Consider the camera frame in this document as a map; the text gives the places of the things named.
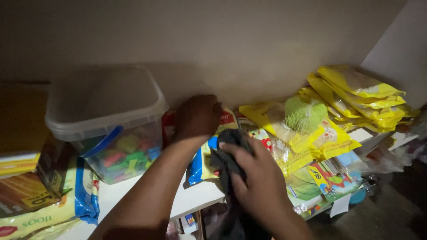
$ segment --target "person's right hand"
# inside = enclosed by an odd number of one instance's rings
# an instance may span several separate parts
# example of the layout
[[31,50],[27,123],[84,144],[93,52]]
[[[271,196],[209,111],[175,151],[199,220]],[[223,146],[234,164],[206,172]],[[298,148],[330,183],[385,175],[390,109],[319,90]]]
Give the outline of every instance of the person's right hand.
[[276,239],[286,239],[286,235],[295,232],[299,236],[294,237],[298,239],[309,236],[310,231],[305,221],[292,209],[285,178],[271,153],[261,141],[249,137],[246,140],[251,145],[254,156],[236,145],[219,144],[221,150],[234,155],[236,162],[246,173],[246,183],[238,174],[231,175],[237,200]]

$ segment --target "plastic container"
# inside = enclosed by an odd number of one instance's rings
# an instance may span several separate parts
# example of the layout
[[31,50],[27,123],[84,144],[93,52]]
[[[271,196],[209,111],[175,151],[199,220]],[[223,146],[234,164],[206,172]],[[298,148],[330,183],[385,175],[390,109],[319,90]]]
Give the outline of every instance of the plastic container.
[[168,108],[146,67],[90,66],[53,82],[46,125],[113,184],[144,173],[160,155]]

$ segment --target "black fabric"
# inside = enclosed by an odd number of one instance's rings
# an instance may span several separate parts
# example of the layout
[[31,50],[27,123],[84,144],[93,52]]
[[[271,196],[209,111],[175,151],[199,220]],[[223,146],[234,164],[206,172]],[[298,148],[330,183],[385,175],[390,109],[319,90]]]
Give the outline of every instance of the black fabric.
[[[244,148],[253,155],[251,146],[245,141],[244,135],[240,130],[224,130],[218,136],[218,144],[221,142],[231,143]],[[233,155],[220,150],[219,146],[217,149],[211,149],[211,165],[220,169],[219,180],[222,191],[230,199],[230,210],[221,225],[219,239],[270,240],[272,236],[241,208],[234,195],[230,174],[237,173],[246,181],[244,170],[237,164]]]

